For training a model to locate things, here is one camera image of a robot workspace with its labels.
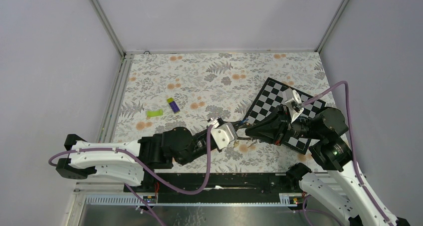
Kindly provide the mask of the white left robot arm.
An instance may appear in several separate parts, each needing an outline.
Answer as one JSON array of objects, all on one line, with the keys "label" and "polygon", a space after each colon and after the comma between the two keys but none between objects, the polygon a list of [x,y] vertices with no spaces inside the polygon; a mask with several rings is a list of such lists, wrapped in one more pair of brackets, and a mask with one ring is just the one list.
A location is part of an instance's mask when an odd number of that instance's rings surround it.
[{"label": "white left robot arm", "polygon": [[171,169],[174,163],[186,165],[212,150],[221,151],[237,138],[236,130],[243,121],[226,122],[210,118],[206,129],[192,134],[186,127],[121,143],[90,143],[76,134],[65,140],[64,152],[48,163],[67,179],[83,180],[102,177],[150,191],[155,184],[152,172]]}]

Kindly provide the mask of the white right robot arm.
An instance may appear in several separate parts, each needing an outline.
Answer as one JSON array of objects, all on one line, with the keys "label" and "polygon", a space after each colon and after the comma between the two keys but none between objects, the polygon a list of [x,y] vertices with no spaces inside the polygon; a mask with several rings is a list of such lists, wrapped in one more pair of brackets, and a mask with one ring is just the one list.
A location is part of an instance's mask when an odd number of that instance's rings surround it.
[{"label": "white right robot arm", "polygon": [[330,210],[339,223],[345,226],[408,226],[409,222],[395,216],[369,185],[352,146],[341,138],[348,131],[339,109],[324,107],[313,118],[295,119],[289,107],[281,105],[262,121],[248,127],[245,133],[274,145],[286,138],[317,140],[309,147],[314,161],[338,183],[346,197],[318,182],[317,176],[303,163],[287,171],[286,185],[290,191],[307,192]]}]

